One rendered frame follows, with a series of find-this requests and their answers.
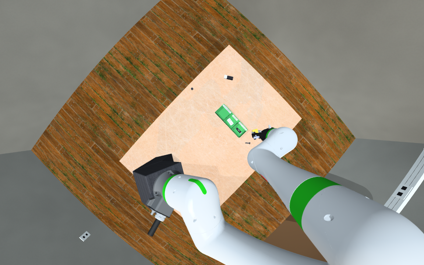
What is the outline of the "green three-compartment bin rack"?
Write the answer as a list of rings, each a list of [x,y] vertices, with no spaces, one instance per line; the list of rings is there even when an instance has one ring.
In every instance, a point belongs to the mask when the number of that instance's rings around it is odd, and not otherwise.
[[[248,129],[240,122],[239,119],[223,104],[216,112],[220,119],[237,135],[237,137],[241,137]],[[233,125],[227,121],[227,119],[231,119]],[[237,131],[236,128],[242,132],[241,134]],[[244,128],[244,129],[243,129]]]

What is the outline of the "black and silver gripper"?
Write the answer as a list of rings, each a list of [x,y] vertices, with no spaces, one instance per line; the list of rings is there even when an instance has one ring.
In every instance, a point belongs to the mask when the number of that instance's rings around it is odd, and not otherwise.
[[[263,134],[264,130],[262,130],[262,131],[258,130],[258,133],[256,133],[255,131],[252,131],[252,138],[254,138],[254,140],[256,140],[257,138],[262,140],[262,134]]]

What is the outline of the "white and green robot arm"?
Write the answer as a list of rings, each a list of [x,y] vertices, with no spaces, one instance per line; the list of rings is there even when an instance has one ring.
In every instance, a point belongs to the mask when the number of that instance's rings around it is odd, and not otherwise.
[[[349,188],[281,159],[297,145],[289,127],[269,125],[247,156],[323,255],[320,261],[259,240],[227,223],[219,193],[207,178],[166,170],[147,205],[148,232],[178,210],[196,248],[225,265],[424,265],[424,233],[414,223]],[[156,192],[156,193],[155,193]]]

